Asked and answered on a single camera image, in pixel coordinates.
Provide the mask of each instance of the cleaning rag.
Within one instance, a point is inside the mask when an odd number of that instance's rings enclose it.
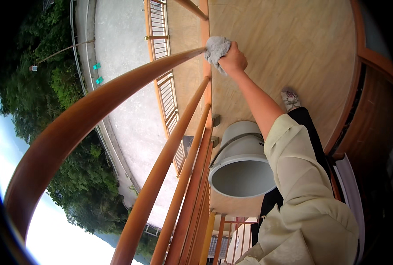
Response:
[[[205,60],[214,65],[222,75],[226,76],[227,74],[218,64],[218,60],[229,51],[230,40],[223,36],[213,36],[207,40],[205,47],[207,48],[204,54]]]

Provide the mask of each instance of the gray bracket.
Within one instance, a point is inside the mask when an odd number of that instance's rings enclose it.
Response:
[[[218,138],[217,136],[211,136],[211,141],[212,143],[212,147],[215,148],[216,146],[218,146],[220,138]]]
[[[220,115],[219,114],[212,114],[212,126],[217,127],[220,124]]]

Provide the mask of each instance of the beige shirt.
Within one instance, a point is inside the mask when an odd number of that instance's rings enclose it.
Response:
[[[264,152],[283,196],[268,213],[258,243],[238,261],[246,264],[353,264],[358,225],[348,206],[333,197],[307,129],[283,114],[273,124]]]

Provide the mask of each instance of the hand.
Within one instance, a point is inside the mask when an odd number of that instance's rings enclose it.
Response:
[[[246,57],[237,48],[236,42],[231,42],[229,51],[225,56],[219,59],[218,63],[231,78],[243,72],[248,66]]]

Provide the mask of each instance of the pant leg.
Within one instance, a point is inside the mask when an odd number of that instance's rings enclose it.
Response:
[[[323,147],[321,146],[320,137],[318,136],[317,130],[312,123],[308,110],[304,107],[300,107],[290,111],[288,115],[298,124],[304,125],[308,130],[308,135],[310,136],[310,142],[312,148],[314,149],[316,160],[324,168],[330,179],[329,166],[327,165],[326,156],[324,155]],[[278,191],[278,188],[275,188],[271,192],[264,195],[263,204],[261,205],[261,212],[259,215],[267,215],[269,211],[273,209],[275,204],[277,204],[279,208],[283,205],[283,197]],[[263,219],[260,218],[258,224],[251,225],[253,245],[258,242],[258,230],[262,222]]]

